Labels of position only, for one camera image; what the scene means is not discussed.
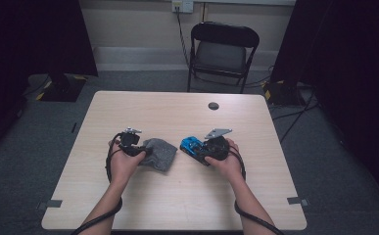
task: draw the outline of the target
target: black folding chair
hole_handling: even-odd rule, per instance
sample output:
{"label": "black folding chair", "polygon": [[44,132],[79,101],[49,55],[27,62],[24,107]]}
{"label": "black folding chair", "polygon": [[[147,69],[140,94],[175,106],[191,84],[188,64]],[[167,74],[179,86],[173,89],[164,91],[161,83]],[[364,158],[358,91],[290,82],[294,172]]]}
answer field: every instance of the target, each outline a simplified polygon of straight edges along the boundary
{"label": "black folding chair", "polygon": [[187,92],[191,89],[192,73],[242,79],[241,91],[244,92],[248,72],[254,53],[260,43],[259,35],[246,26],[225,23],[204,22],[196,24],[191,31],[191,51]]}

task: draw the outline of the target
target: black cable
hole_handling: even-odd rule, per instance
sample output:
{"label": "black cable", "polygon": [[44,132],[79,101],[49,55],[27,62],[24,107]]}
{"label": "black cable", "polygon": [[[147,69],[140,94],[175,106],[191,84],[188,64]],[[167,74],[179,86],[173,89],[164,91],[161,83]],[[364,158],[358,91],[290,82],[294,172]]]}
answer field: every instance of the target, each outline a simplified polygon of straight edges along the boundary
{"label": "black cable", "polygon": [[287,136],[287,134],[290,132],[290,130],[293,128],[293,126],[296,124],[296,122],[299,120],[299,118],[302,116],[302,114],[304,114],[305,111],[308,109],[308,105],[310,104],[310,101],[313,98],[313,95],[314,95],[314,89],[311,91],[310,98],[308,99],[308,103],[306,104],[305,108],[299,112],[299,115],[296,117],[296,119],[293,121],[293,123],[290,125],[290,127],[287,129],[287,131],[284,133],[283,137],[281,137],[280,144],[283,142],[284,138]]}
{"label": "black cable", "polygon": [[273,118],[272,120],[277,120],[277,119],[280,119],[280,118],[285,118],[285,117],[289,117],[289,116],[294,116],[294,115],[298,115],[299,113],[302,113],[303,111],[309,111],[309,110],[312,110],[316,107],[318,107],[319,103],[317,102],[316,104],[314,104],[313,106],[307,108],[307,109],[304,109],[304,110],[301,110],[301,111],[298,111],[298,112],[294,112],[294,113],[291,113],[291,114],[288,114],[288,115],[282,115],[282,116],[279,116],[279,117],[275,117]]}
{"label": "black cable", "polygon": [[[235,152],[229,150],[229,153],[232,154],[233,156],[235,156],[235,158],[238,159],[238,161],[240,162],[240,165],[241,165],[241,173],[242,173],[242,176],[244,178],[244,180],[246,180],[247,178],[247,173],[245,171],[245,166],[244,166],[244,161],[242,160],[242,157],[240,155],[240,153],[238,152],[237,149],[235,149],[234,147],[231,147],[233,150],[235,150]],[[246,217],[247,219],[250,219],[260,225],[262,225],[263,227],[267,228],[268,230],[270,230],[271,232],[277,234],[277,235],[284,235],[283,232],[281,232],[277,227],[275,227],[274,225],[268,223],[267,221],[261,219],[261,218],[258,218],[250,213],[247,213],[245,211],[242,211],[239,207],[238,207],[238,204],[237,204],[237,201],[235,201],[234,203],[234,208],[235,208],[235,211],[237,213],[239,213],[241,216],[243,217]]]}
{"label": "black cable", "polygon": [[176,11],[177,22],[179,23],[180,42],[182,43],[183,56],[185,57],[186,66],[189,68],[189,61],[188,61],[188,56],[186,53],[185,39],[183,38],[182,25],[180,24],[180,14],[179,14],[180,9],[179,7],[174,7],[174,10]]}
{"label": "black cable", "polygon": [[[229,84],[229,83],[225,83],[225,82],[206,80],[206,79],[200,78],[199,76],[197,76],[193,72],[192,72],[192,74],[195,76],[195,78],[197,78],[197,79],[199,79],[199,80],[201,80],[203,82],[208,82],[208,83],[213,83],[213,84],[218,84],[218,85],[231,86],[231,87],[241,87],[242,86],[242,85],[237,85],[237,84]],[[260,79],[258,81],[254,81],[254,82],[251,82],[251,83],[246,83],[244,87],[246,87],[246,88],[261,87],[262,86],[262,82],[265,81],[265,80],[267,80],[267,79],[269,79],[270,77],[271,77],[271,75],[268,75],[265,78]]]}
{"label": "black cable", "polygon": [[[119,134],[117,134],[113,138],[112,142],[110,143],[109,153],[107,155],[107,160],[106,160],[107,176],[109,177],[110,182],[111,182],[111,159],[112,159],[113,155],[119,151],[119,150],[117,150],[117,151],[114,151],[112,153],[112,150],[113,150],[113,147],[116,143],[116,139],[118,137],[119,137]],[[117,212],[119,212],[119,210],[121,210],[121,207],[122,207],[122,198],[119,198],[118,204],[111,211],[108,211],[108,212],[106,212],[106,213],[104,213],[104,214],[102,214],[96,218],[93,218],[93,219],[89,220],[88,222],[82,224],[77,229],[75,229],[75,231],[73,231],[73,233],[71,235],[77,235],[77,234],[81,233],[82,231],[84,231],[85,229],[88,229],[88,228],[94,226],[95,224],[103,221],[104,219],[115,215]]]}
{"label": "black cable", "polygon": [[207,5],[207,3],[204,2],[204,8],[203,8],[203,10],[202,10],[202,22],[205,21],[205,7],[206,7],[206,5]]}
{"label": "black cable", "polygon": [[261,87],[263,85],[263,81],[266,81],[267,79],[271,78],[271,74],[272,74],[272,69],[271,68],[274,68],[274,66],[270,66],[268,67],[268,76],[266,76],[265,78],[259,80],[259,81],[255,81],[255,82],[251,82],[251,83],[247,83],[245,84],[245,87],[249,86],[248,88],[253,88],[253,87]]}

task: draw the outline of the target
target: person's left hand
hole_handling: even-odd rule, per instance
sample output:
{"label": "person's left hand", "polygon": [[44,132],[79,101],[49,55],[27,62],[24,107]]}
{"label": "person's left hand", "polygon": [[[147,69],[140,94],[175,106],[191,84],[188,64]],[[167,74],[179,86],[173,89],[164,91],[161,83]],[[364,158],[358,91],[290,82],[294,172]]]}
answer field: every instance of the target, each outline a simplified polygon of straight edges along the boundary
{"label": "person's left hand", "polygon": [[112,150],[112,153],[114,153],[111,159],[112,182],[128,181],[138,164],[146,157],[146,152],[144,151],[137,156],[131,157],[121,150],[118,144],[119,140],[116,140]]}

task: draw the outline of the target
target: chair backrest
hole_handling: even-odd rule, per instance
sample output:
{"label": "chair backrest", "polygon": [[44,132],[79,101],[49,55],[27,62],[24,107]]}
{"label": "chair backrest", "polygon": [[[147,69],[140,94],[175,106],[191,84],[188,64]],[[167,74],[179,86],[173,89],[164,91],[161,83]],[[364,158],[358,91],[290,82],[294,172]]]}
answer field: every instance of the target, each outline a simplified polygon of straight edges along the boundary
{"label": "chair backrest", "polygon": [[196,24],[191,31],[192,45],[194,39],[247,48],[257,48],[260,43],[259,35],[249,27],[214,22]]}

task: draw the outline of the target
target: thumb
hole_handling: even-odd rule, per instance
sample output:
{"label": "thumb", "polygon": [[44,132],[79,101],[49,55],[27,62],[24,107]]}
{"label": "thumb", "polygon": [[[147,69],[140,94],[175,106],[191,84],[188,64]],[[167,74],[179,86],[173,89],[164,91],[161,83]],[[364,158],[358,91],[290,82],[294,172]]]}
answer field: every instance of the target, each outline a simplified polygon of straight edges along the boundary
{"label": "thumb", "polygon": [[144,160],[145,157],[146,157],[146,151],[142,151],[142,152],[140,152],[140,154],[138,154],[137,156],[135,156],[133,158],[137,158],[139,160],[139,162],[141,162]]}
{"label": "thumb", "polygon": [[207,161],[210,165],[216,166],[217,160],[212,157],[206,156],[205,161]]}

